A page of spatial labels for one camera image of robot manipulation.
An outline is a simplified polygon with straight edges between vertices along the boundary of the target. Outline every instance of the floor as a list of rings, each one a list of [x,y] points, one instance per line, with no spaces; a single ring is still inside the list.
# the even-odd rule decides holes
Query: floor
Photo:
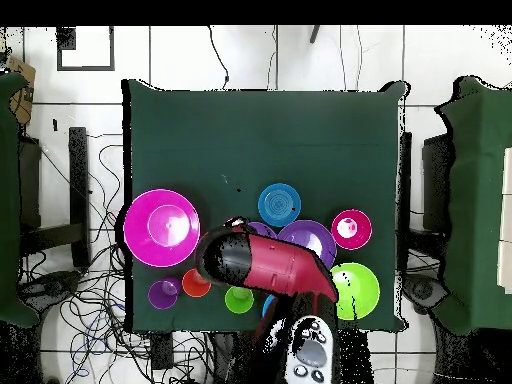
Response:
[[[212,26],[218,54],[229,73],[226,89],[376,91],[389,81],[405,80],[411,86],[405,105],[406,130],[413,134],[411,225],[421,228],[423,140],[445,131],[434,106],[450,99],[453,81],[477,75],[495,86],[512,82],[509,47],[504,28],[475,26],[321,26],[316,43],[309,37],[312,25]],[[32,120],[27,127],[45,153],[64,175],[69,173],[68,128],[84,126],[89,137],[92,203],[101,209],[106,197],[115,194],[118,183],[99,162],[120,178],[121,190],[109,209],[116,213],[123,203],[122,188],[122,96],[120,81],[137,78],[161,89],[213,90],[225,81],[225,70],[212,48],[207,27],[115,27],[114,71],[57,71],[55,28],[7,28],[7,44],[13,54],[36,69]],[[62,52],[63,66],[108,66],[108,27],[78,27],[76,50]],[[57,121],[54,129],[53,120]],[[43,157],[41,163],[41,215],[43,226],[69,222],[67,182]],[[91,210],[93,254],[109,243],[111,231],[97,231],[101,222]],[[38,271],[71,269],[69,247],[51,249]],[[40,255],[30,258],[35,264]],[[411,266],[421,265],[411,256]],[[107,269],[99,261],[93,271]],[[115,288],[123,296],[122,282]],[[417,315],[402,299],[402,317],[408,328],[398,335],[371,332],[369,343],[375,384],[430,384],[435,361],[435,340],[430,319]],[[45,320],[42,363],[46,376],[65,381],[72,372],[72,351],[85,350],[74,336],[84,329],[73,314],[75,307],[54,307]],[[72,384],[97,384],[100,373],[112,363],[112,355],[93,355],[84,377]],[[195,372],[201,374],[201,367]],[[101,384],[148,384],[130,358],[119,358],[109,378]]]

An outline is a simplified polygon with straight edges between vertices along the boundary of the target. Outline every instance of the purple bowl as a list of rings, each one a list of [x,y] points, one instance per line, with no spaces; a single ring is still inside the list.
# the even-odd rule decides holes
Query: purple bowl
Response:
[[[149,288],[149,303],[156,309],[169,309],[178,300],[181,291],[181,281],[177,278],[163,278],[153,283]]]
[[[331,232],[316,221],[292,222],[279,232],[277,238],[313,250],[327,269],[334,264],[336,242]]]
[[[249,222],[249,225],[254,228],[260,236],[277,238],[277,234],[274,230],[261,222]]]

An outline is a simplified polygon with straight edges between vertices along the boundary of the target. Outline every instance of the green bowl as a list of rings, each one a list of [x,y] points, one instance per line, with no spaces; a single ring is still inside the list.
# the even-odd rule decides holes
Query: green bowl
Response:
[[[224,296],[227,308],[234,314],[245,314],[254,303],[252,291],[244,287],[231,287]]]
[[[339,319],[361,319],[375,309],[380,287],[370,269],[358,263],[346,263],[331,268],[331,274],[339,294],[336,304]]]

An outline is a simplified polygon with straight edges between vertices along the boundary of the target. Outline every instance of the plate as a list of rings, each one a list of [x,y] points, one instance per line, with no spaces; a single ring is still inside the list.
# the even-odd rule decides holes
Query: plate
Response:
[[[339,294],[336,303],[339,319],[361,319],[375,309],[379,303],[380,287],[369,268],[358,263],[346,263],[333,267],[331,274]]]
[[[123,226],[133,256],[154,267],[184,261],[199,241],[199,216],[192,204],[175,191],[157,189],[138,196]]]
[[[299,220],[283,228],[279,240],[298,244],[313,250],[327,268],[336,259],[336,243],[327,228],[316,221]]]
[[[263,190],[258,200],[258,211],[263,220],[274,227],[284,227],[297,219],[300,196],[288,184],[272,184]]]

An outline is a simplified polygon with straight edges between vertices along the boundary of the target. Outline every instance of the black cable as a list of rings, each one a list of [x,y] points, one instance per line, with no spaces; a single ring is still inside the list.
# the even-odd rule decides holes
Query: black cable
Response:
[[[270,70],[272,69],[272,60],[274,59],[274,56],[276,55],[277,53],[277,40],[276,40],[276,37],[274,36],[275,32],[276,32],[276,27],[277,25],[274,25],[274,29],[272,30],[272,38],[274,39],[274,46],[275,46],[275,50],[274,50],[274,53],[272,53],[272,56],[270,56],[270,63],[268,65],[268,72],[267,72],[267,90],[268,90],[268,86],[270,85]]]
[[[210,41],[212,42],[213,50],[215,51],[215,54],[217,55],[217,59],[219,59],[220,64],[224,68],[224,71],[226,72],[226,76],[224,77],[224,85],[222,86],[222,89],[224,90],[224,88],[226,87],[226,84],[229,81],[229,72],[228,72],[227,68],[224,66],[224,63],[222,62],[222,59],[219,56],[219,52],[217,51],[217,48],[215,47],[215,43],[213,42],[212,26],[207,25],[207,27],[208,27],[208,30],[210,31]]]
[[[343,69],[343,87],[344,91],[347,91],[347,79],[345,77],[345,64],[343,62],[343,48],[341,47],[341,25],[340,25],[340,57],[341,57],[341,68]]]
[[[361,67],[363,66],[363,44],[361,43],[361,35],[359,34],[359,25],[356,25],[357,38],[359,40],[359,67],[357,69],[356,91],[359,90],[359,76],[361,75]]]

